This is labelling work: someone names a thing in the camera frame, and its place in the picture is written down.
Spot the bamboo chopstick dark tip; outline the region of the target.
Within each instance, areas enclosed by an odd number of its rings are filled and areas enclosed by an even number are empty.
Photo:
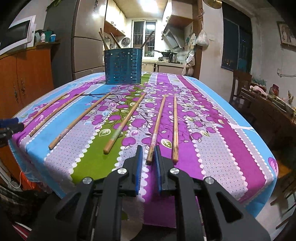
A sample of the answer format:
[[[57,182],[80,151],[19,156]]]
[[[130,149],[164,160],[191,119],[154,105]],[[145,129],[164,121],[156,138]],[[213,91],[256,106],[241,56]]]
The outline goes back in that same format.
[[[153,159],[153,152],[154,152],[154,147],[156,145],[157,142],[157,135],[158,135],[158,130],[159,130],[159,124],[161,122],[161,116],[162,116],[162,112],[163,112],[163,108],[165,105],[165,100],[166,100],[166,94],[163,97],[163,100],[161,102],[160,108],[159,108],[159,112],[157,115],[157,119],[156,119],[156,123],[154,126],[154,131],[152,133],[152,139],[151,139],[151,144],[149,147],[149,152],[147,154],[147,160],[146,160],[146,164],[147,165],[151,165],[152,164],[152,159]]]

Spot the floral striped tablecloth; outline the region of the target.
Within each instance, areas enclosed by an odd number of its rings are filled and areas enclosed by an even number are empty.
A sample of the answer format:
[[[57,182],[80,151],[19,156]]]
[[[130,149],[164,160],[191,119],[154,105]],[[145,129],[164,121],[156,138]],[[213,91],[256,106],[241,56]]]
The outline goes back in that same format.
[[[111,92],[65,137],[49,144],[83,111]],[[103,149],[143,93],[109,154]],[[16,116],[24,124],[61,94],[60,100],[14,134],[10,149],[25,176],[58,196],[84,177],[100,179],[121,168],[137,146],[147,156],[166,94],[156,144],[164,157],[173,153],[174,95],[178,107],[179,160],[191,177],[213,177],[246,210],[257,216],[271,196],[278,164],[254,128],[221,96],[199,80],[168,73],[144,73],[139,85],[107,85],[104,73],[91,74],[45,94]]]

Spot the white microwave oven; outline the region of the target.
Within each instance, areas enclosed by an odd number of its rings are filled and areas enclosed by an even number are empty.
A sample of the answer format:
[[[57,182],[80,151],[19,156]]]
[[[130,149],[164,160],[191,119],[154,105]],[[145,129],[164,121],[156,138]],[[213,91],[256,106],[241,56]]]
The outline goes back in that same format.
[[[1,55],[19,46],[29,48],[34,46],[36,15],[13,22],[1,41]]]

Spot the steel electric kettle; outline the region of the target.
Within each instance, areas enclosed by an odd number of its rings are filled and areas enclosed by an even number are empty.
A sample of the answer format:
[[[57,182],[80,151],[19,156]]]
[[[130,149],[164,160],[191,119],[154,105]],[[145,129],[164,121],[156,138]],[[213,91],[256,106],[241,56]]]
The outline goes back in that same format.
[[[178,61],[177,53],[170,52],[170,54],[169,54],[169,62],[170,63],[177,63],[177,61]]]

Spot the white bottle on cabinet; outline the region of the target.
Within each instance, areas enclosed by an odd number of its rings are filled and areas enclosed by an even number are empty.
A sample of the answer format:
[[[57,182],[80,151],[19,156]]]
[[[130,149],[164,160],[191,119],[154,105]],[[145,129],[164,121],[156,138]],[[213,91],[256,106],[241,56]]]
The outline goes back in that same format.
[[[45,33],[41,33],[41,35],[40,35],[40,39],[41,39],[41,43],[45,42],[45,40],[46,40],[46,35],[45,35]]]

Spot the black wok on stove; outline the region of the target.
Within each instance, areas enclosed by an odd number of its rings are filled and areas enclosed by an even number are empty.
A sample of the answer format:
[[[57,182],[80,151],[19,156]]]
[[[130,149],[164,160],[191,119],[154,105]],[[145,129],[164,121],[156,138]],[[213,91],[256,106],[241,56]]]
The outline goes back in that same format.
[[[171,54],[170,50],[165,50],[165,51],[158,51],[158,50],[154,50],[155,52],[161,53],[162,54],[162,58],[168,58]]]

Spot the blue lidded jar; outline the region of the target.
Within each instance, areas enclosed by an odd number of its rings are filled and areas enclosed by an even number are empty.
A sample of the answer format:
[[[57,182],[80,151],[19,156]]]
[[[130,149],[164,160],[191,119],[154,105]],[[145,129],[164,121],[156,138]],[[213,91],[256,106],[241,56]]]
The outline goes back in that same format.
[[[55,41],[56,41],[56,34],[52,34],[50,36],[50,42],[52,43],[52,42],[55,42]]]

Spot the green cup on cabinet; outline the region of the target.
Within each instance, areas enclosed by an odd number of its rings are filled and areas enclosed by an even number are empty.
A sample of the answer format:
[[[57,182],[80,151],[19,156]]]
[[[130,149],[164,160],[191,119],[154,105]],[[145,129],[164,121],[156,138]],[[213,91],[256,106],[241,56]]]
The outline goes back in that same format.
[[[50,41],[50,37],[52,35],[52,31],[47,30],[44,33],[45,33],[45,42],[48,43]]]

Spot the dark wooden chair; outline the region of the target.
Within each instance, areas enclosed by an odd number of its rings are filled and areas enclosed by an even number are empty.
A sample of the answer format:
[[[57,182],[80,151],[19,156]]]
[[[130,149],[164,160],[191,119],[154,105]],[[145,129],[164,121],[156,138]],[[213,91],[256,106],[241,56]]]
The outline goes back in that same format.
[[[232,89],[229,99],[229,104],[234,108],[240,106],[240,100],[244,99],[241,96],[242,89],[248,89],[252,81],[252,75],[241,70],[233,71]]]

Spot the pink cloth on table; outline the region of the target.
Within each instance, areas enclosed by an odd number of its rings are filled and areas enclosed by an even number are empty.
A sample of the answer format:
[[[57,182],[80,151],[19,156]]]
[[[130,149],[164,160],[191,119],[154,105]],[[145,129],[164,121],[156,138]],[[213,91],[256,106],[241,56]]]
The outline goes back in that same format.
[[[252,86],[250,85],[249,87],[249,90],[252,91],[252,92],[256,92],[258,94],[261,94],[261,95],[267,95],[267,93],[259,86]]]

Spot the dark wooden side table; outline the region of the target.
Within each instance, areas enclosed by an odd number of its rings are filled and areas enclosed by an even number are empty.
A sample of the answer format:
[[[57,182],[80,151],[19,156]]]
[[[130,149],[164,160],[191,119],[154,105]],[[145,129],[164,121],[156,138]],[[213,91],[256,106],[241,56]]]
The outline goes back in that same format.
[[[295,122],[270,99],[242,88],[244,103],[240,113],[273,150],[295,147]]]

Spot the brown steel refrigerator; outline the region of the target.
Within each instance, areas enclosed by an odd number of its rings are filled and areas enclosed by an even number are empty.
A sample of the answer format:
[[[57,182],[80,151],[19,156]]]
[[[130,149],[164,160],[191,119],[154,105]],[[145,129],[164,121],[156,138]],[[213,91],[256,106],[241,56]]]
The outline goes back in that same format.
[[[54,87],[104,71],[103,41],[107,1],[58,1],[47,10],[44,28],[59,42],[51,54]]]

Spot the dark room window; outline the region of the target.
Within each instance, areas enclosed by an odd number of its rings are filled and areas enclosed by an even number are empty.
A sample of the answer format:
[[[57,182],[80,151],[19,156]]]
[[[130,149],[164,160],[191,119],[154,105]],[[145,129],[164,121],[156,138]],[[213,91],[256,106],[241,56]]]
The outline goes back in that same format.
[[[251,19],[233,6],[222,3],[223,54],[221,67],[250,73],[252,63]]]

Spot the chopstick in holder left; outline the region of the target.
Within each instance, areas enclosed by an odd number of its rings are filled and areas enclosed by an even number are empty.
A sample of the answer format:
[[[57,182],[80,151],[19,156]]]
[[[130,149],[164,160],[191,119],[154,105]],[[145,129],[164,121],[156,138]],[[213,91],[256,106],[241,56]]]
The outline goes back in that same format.
[[[106,43],[106,41],[104,39],[102,28],[100,28],[100,30],[99,30],[99,35],[100,35],[100,38],[102,39],[102,42],[103,42],[103,45],[104,45],[104,49],[105,50],[109,50],[108,45],[107,45],[107,43]]]

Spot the framed wall picture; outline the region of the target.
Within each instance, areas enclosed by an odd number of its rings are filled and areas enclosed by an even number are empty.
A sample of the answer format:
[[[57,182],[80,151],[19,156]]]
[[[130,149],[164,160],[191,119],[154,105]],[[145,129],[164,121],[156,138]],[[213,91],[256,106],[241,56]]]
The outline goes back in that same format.
[[[277,22],[282,46],[295,47],[296,41],[292,30],[285,22]]]

